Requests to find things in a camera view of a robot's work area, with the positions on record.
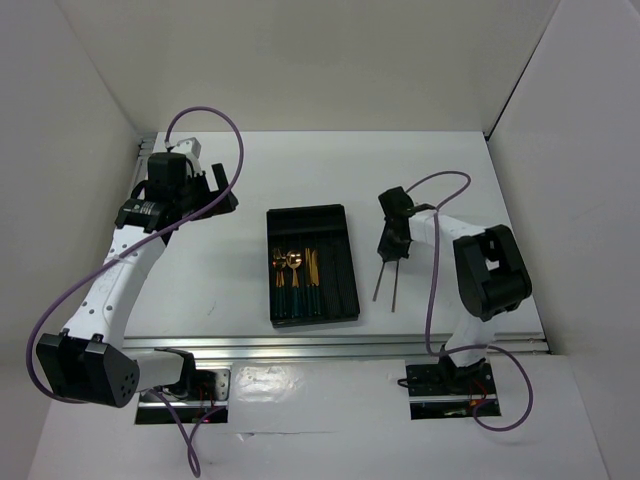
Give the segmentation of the gold fork green handle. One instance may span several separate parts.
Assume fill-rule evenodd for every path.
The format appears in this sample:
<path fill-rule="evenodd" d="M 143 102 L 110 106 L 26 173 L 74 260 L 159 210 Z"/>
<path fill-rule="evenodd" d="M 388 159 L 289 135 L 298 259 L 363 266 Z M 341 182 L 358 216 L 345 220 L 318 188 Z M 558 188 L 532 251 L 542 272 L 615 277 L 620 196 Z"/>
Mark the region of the gold fork green handle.
<path fill-rule="evenodd" d="M 285 317 L 286 314 L 286 300 L 285 300 L 285 275 L 284 270 L 286 268 L 286 259 L 282 255 L 279 248 L 273 250 L 272 266 L 275 271 L 276 280 L 276 316 L 279 319 Z"/>

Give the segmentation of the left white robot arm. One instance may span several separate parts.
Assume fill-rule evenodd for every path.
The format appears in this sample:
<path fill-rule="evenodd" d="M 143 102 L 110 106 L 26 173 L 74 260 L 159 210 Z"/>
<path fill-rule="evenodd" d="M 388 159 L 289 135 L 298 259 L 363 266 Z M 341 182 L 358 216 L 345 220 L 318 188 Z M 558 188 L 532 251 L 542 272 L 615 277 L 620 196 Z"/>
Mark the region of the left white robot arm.
<path fill-rule="evenodd" d="M 213 165 L 217 190 L 182 154 L 150 159 L 147 179 L 120 207 L 112 243 L 81 306 L 56 334 L 37 332 L 28 352 L 37 357 L 47 385 L 65 403 L 126 406 L 137 392 L 165 389 L 186 399 L 198 387 L 192 354 L 155 348 L 129 356 L 122 350 L 129 317 L 156 261 L 180 225 L 231 213 L 238 205 L 222 164 Z"/>

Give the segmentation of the gold spoon green handle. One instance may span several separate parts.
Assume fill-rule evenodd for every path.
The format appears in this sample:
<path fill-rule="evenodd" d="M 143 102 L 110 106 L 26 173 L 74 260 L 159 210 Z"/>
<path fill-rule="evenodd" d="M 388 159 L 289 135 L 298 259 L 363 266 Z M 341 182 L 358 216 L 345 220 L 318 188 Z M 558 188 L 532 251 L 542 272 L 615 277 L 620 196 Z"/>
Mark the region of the gold spoon green handle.
<path fill-rule="evenodd" d="M 302 255 L 299 251 L 290 250 L 286 255 L 287 266 L 292 271 L 292 317 L 299 318 L 300 308 L 300 282 L 298 278 L 298 268 L 302 265 Z"/>

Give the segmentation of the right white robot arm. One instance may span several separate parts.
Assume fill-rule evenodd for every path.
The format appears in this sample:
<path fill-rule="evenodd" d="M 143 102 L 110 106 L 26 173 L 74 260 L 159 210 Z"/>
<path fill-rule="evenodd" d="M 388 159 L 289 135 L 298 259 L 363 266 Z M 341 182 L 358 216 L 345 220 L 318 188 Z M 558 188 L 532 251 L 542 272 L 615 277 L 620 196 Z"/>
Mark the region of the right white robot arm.
<path fill-rule="evenodd" d="M 448 392 L 460 391 L 471 369 L 486 358 L 496 326 L 494 318 L 519 308 L 532 294 L 532 282 L 511 229 L 478 226 L 434 210 L 387 213 L 377 252 L 383 263 L 409 257 L 412 244 L 433 250 L 431 285 L 425 319 L 425 343 L 441 362 L 436 379 Z M 466 313 L 445 345 L 431 346 L 431 327 L 443 253 L 452 255 L 457 292 Z"/>

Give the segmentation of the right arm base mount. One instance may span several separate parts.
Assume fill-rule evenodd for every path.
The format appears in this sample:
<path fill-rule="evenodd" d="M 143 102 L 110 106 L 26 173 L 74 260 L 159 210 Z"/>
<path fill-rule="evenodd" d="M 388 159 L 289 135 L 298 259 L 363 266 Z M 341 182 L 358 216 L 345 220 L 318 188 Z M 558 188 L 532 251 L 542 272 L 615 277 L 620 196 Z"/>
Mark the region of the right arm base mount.
<path fill-rule="evenodd" d="M 412 420 L 470 418 L 501 415 L 493 371 L 484 363 L 476 373 L 446 379 L 436 364 L 407 365 L 406 375 L 396 381 L 408 392 Z"/>

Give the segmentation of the gold knife green handle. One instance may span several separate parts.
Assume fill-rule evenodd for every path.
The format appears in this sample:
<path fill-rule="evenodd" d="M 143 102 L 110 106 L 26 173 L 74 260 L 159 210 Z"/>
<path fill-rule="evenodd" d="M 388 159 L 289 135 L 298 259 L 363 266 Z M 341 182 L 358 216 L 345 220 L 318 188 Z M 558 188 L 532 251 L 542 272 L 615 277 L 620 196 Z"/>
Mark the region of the gold knife green handle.
<path fill-rule="evenodd" d="M 314 314 L 314 300 L 311 283 L 311 250 L 309 247 L 305 247 L 304 249 L 304 272 L 307 317 L 311 318 Z"/>
<path fill-rule="evenodd" d="M 318 251 L 313 249 L 311 251 L 311 285 L 314 300 L 314 315 L 319 316 L 321 314 L 321 298 L 319 291 L 319 271 L 318 271 Z"/>

